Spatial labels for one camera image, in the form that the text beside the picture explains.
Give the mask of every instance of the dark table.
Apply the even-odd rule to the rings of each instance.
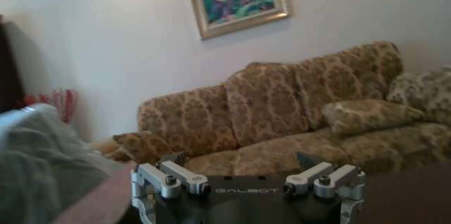
[[[366,177],[357,223],[451,223],[451,163]]]
[[[129,206],[129,163],[54,223],[114,223]],[[366,177],[357,223],[451,223],[451,163]]]

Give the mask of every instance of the logo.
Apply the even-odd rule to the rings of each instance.
[[[224,193],[241,193],[241,194],[246,194],[246,193],[261,193],[261,194],[266,194],[266,193],[276,193],[278,191],[278,189],[246,189],[246,190],[240,190],[240,189],[214,189],[216,193],[224,194]]]

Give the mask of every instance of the floral patterned sofa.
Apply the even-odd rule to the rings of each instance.
[[[444,161],[451,157],[451,69],[418,76],[401,72],[389,42],[296,64],[252,63],[217,86],[143,102],[139,132],[115,135],[107,156],[154,163],[185,151],[185,167],[205,175],[298,172],[296,152],[352,163],[366,173]],[[336,135],[324,106],[362,99],[409,105],[425,115],[405,125]],[[372,119],[389,119],[396,112],[366,103]]]

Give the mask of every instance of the gray blanket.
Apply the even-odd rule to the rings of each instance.
[[[49,223],[117,167],[51,106],[0,114],[0,223]]]

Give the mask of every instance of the metal bracket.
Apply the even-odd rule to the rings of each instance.
[[[360,168],[344,165],[328,176],[313,182],[314,195],[320,198],[341,197],[341,224],[350,224],[364,203],[365,173]]]
[[[189,170],[175,165],[171,161],[163,161],[158,164],[159,170],[179,180],[187,193],[206,196],[210,192],[208,179],[204,175],[197,175]]]
[[[326,162],[321,162],[314,167],[305,170],[297,175],[289,175],[285,179],[282,191],[289,195],[301,195],[308,192],[308,187],[313,181],[321,176],[333,172],[333,165]]]
[[[162,173],[149,164],[137,165],[130,171],[131,205],[139,211],[139,219],[145,224],[155,223],[154,201],[147,198],[159,193],[161,198],[173,199],[179,196],[181,183],[170,175]]]

